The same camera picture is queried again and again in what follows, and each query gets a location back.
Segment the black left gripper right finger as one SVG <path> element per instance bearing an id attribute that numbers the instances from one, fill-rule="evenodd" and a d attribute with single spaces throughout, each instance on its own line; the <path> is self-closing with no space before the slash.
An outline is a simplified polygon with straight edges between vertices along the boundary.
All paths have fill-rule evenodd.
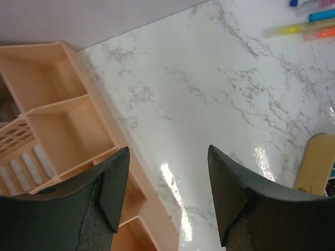
<path id="1" fill-rule="evenodd" d="M 275 183 L 215 146 L 207 159 L 226 250 L 334 250 L 334 198 Z"/>

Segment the pink capped marker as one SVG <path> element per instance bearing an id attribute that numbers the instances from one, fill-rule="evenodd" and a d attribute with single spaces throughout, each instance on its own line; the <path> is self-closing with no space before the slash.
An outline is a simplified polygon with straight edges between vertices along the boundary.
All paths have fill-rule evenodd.
<path id="1" fill-rule="evenodd" d="M 329 6 L 335 3 L 335 0 L 321 0 L 320 1 L 320 6 L 321 7 L 325 7 L 325 6 Z"/>

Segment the gold tin of lollipops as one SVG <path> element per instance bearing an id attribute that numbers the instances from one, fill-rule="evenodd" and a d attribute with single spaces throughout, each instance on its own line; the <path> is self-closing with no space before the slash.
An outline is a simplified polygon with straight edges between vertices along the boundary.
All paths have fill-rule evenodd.
<path id="1" fill-rule="evenodd" d="M 319 134 L 311 138 L 298 171 L 294 188 L 324 195 L 334 165 L 334 135 Z"/>

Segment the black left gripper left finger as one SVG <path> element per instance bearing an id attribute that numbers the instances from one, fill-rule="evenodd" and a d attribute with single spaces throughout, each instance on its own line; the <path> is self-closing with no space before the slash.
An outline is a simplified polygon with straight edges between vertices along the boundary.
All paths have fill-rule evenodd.
<path id="1" fill-rule="evenodd" d="M 1 250 L 110 250 L 129 165 L 124 147 L 34 195 L 1 197 Z"/>

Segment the orange highlighter pen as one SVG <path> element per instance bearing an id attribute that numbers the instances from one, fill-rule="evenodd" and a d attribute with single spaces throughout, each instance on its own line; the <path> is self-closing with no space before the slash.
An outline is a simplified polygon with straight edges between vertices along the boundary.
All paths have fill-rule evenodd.
<path id="1" fill-rule="evenodd" d="M 314 40 L 319 40 L 319 39 L 328 39 L 328 38 L 334 37 L 334 35 L 335 35 L 334 27 L 320 29 L 320 30 L 315 30 L 315 31 L 304 33 L 303 41 L 309 42 L 309 41 L 314 41 Z"/>

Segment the peach plastic file organizer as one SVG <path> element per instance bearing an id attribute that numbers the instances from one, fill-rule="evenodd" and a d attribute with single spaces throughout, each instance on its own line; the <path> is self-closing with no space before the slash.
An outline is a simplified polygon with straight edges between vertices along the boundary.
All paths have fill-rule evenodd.
<path id="1" fill-rule="evenodd" d="M 63 42 L 1 47 L 1 197 L 34 195 L 130 151 L 110 250 L 178 250 L 179 232 L 81 56 Z"/>

